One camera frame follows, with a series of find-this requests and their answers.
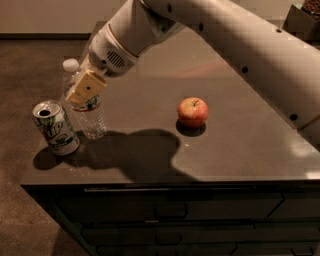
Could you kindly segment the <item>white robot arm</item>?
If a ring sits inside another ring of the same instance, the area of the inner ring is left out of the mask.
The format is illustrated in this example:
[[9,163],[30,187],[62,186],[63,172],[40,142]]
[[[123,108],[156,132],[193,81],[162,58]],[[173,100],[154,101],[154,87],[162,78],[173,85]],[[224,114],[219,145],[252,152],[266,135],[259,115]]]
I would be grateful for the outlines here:
[[310,144],[320,145],[320,53],[230,0],[127,0],[94,36],[66,99],[82,106],[187,26]]

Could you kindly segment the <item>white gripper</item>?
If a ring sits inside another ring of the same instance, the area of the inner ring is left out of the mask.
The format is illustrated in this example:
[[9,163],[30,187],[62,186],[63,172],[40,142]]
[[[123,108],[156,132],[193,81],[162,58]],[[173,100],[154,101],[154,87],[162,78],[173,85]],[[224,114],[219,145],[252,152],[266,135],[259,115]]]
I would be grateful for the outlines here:
[[[85,66],[104,72],[107,77],[119,77],[126,74],[137,60],[116,40],[107,22],[91,40]],[[66,100],[75,106],[84,105],[107,87],[102,77],[88,69],[73,76],[68,85]]]

